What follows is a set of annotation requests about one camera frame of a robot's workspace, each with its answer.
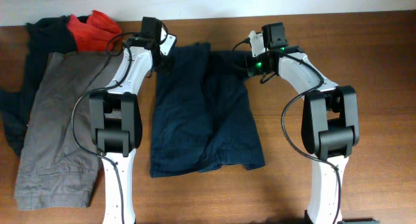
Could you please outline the navy blue shorts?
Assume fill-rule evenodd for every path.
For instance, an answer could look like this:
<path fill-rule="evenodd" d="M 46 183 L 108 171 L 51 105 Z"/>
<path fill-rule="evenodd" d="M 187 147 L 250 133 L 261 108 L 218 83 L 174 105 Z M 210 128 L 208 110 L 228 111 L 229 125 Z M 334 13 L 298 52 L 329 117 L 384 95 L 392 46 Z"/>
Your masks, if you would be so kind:
<path fill-rule="evenodd" d="M 249 52 L 213 51 L 209 43 L 176 47 L 174 68 L 158 74 L 151 132 L 153 178 L 247 170 L 265 158 L 244 81 Z"/>

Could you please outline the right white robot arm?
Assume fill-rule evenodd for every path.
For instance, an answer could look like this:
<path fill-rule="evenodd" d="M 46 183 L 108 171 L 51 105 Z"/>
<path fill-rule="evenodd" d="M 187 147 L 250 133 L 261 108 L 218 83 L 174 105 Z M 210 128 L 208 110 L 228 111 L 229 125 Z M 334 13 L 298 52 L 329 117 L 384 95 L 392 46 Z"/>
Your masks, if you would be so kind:
<path fill-rule="evenodd" d="M 312 162 L 311 197 L 305 223 L 344 223 L 341 214 L 343 175 L 352 149 L 358 144 L 357 93 L 323 75 L 299 46 L 290 46 L 282 22 L 251 31 L 243 41 L 250 45 L 250 76 L 267 82 L 274 76 L 287 81 L 296 91 L 284 107 L 281 125 L 289 107 L 303 100 L 301 137 L 305 147 L 294 150 Z"/>

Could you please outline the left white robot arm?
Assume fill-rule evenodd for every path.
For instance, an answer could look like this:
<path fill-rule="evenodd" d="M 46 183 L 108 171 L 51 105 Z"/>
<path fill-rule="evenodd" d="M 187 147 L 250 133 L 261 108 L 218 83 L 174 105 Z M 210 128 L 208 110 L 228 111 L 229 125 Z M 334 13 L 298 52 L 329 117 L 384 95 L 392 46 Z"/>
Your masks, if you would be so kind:
<path fill-rule="evenodd" d="M 91 137 L 105 172 L 104 223 L 135 223 L 133 164 L 142 140 L 137 95 L 148 73 L 173 66 L 169 54 L 176 43 L 166 25 L 144 17 L 139 32 L 123 47 L 123 58 L 108 85 L 90 94 Z"/>

